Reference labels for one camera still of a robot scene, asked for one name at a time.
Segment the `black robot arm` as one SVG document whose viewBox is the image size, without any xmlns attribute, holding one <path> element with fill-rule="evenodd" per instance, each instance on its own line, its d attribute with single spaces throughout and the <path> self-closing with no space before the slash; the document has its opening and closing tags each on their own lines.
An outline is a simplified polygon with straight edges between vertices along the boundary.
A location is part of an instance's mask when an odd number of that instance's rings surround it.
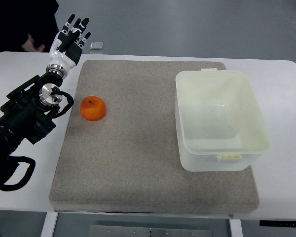
<svg viewBox="0 0 296 237">
<path fill-rule="evenodd" d="M 40 141 L 51 132 L 56 124 L 52 121 L 65 114 L 56 104 L 48 105 L 41 97 L 42 88 L 51 84 L 60 87 L 63 79 L 60 75 L 47 72 L 43 76 L 34 76 L 7 95 L 9 99 L 0 110 L 0 155 L 12 154 L 24 139 L 32 144 Z"/>
</svg>

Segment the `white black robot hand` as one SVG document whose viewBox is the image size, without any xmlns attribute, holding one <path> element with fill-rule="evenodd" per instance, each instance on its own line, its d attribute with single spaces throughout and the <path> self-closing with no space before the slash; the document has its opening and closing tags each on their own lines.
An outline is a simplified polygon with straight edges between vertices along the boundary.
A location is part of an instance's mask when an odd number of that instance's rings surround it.
<svg viewBox="0 0 296 237">
<path fill-rule="evenodd" d="M 47 72 L 58 72 L 62 78 L 68 75 L 82 55 L 82 50 L 91 33 L 84 33 L 89 18 L 75 19 L 72 14 L 56 35 L 49 51 L 50 61 L 46 67 Z"/>
</svg>

